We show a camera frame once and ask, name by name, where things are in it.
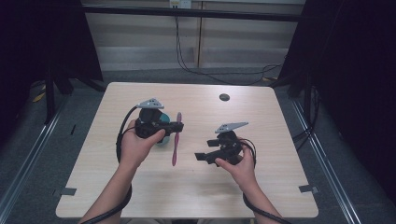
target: white wall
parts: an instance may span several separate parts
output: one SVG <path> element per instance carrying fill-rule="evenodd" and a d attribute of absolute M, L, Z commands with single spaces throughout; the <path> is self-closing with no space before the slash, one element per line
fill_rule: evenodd
<path fill-rule="evenodd" d="M 169 1 L 158 0 L 81 2 L 129 7 L 169 7 Z M 303 5 L 301 0 L 192 2 L 192 8 L 297 15 L 301 13 Z M 86 16 L 102 70 L 179 67 L 175 18 L 90 13 Z M 200 67 L 260 67 L 267 63 L 281 63 L 296 27 L 296 22 L 283 21 L 178 20 L 183 59 L 188 67 L 196 67 L 198 63 Z"/>

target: wooden table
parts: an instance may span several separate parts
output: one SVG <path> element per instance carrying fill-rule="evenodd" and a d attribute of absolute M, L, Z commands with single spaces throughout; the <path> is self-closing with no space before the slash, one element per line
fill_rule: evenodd
<path fill-rule="evenodd" d="M 219 96 L 230 95 L 223 102 Z M 238 218 L 253 217 L 232 177 L 216 165 L 195 159 L 195 152 L 211 152 L 206 140 L 216 139 L 223 123 L 247 121 L 234 130 L 257 148 L 256 176 L 263 191 L 284 217 L 315 217 L 318 208 L 307 185 L 282 111 L 271 88 L 220 85 L 111 83 L 106 90 L 87 138 L 67 182 L 77 189 L 62 196 L 58 217 L 82 217 L 114 174 L 116 138 L 127 112 L 138 103 L 156 98 L 162 112 L 184 129 L 172 166 L 174 135 L 165 146 L 155 146 L 137 170 L 133 195 L 122 217 Z M 131 116 L 138 117 L 139 109 Z"/>

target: teal component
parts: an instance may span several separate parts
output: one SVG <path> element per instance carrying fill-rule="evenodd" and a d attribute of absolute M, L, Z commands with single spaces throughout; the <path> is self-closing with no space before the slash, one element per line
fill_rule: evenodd
<path fill-rule="evenodd" d="M 168 116 L 167 114 L 165 114 L 165 113 L 163 113 L 163 114 L 160 116 L 160 120 L 161 120 L 161 121 L 165 121 L 165 122 L 170 122 L 170 121 L 171 121 L 171 119 L 169 118 L 169 116 Z M 168 142 L 169 142 L 169 136 L 165 136 L 165 138 L 163 139 L 163 141 L 162 141 L 161 143 L 157 143 L 156 145 L 157 145 L 157 146 L 163 146 L 163 145 L 167 144 Z"/>

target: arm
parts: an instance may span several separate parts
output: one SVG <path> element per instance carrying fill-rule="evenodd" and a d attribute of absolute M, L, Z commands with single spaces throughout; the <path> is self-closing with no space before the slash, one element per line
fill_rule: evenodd
<path fill-rule="evenodd" d="M 134 120 L 129 123 L 128 129 L 133 127 Z M 139 138 L 134 129 L 124 134 L 121 142 L 119 167 L 79 223 L 99 216 L 122 202 L 140 163 L 147 157 L 151 147 L 163 138 L 164 134 L 165 131 L 160 130 L 147 139 Z M 120 223 L 120 215 L 121 212 L 118 212 L 101 223 Z"/>
<path fill-rule="evenodd" d="M 262 192 L 262 189 L 257 182 L 256 176 L 254 174 L 253 157 L 250 153 L 250 150 L 246 146 L 243 146 L 243 153 L 243 159 L 236 165 L 231 165 L 227 161 L 220 158 L 216 159 L 216 164 L 221 166 L 224 170 L 228 171 L 232 175 L 235 182 L 239 185 L 239 188 L 245 193 L 247 199 L 255 207 L 277 217 L 281 217 L 281 215 L 268 200 L 267 196 Z M 273 221 L 272 219 L 257 213 L 254 213 L 254 217 L 257 219 L 259 224 L 277 223 L 276 221 Z"/>

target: black curtain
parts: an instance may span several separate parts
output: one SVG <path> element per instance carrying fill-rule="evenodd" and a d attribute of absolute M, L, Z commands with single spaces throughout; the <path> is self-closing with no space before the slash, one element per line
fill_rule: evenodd
<path fill-rule="evenodd" d="M 46 4 L 81 6 L 79 0 L 0 3 L 2 143 L 12 133 L 31 84 L 45 79 L 50 67 L 54 76 L 103 80 L 85 13 L 32 7 Z"/>
<path fill-rule="evenodd" d="M 395 11 L 393 0 L 307 0 L 303 15 L 332 16 L 322 26 L 298 24 L 280 76 L 294 78 L 291 93 L 312 77 L 341 135 L 394 203 Z"/>

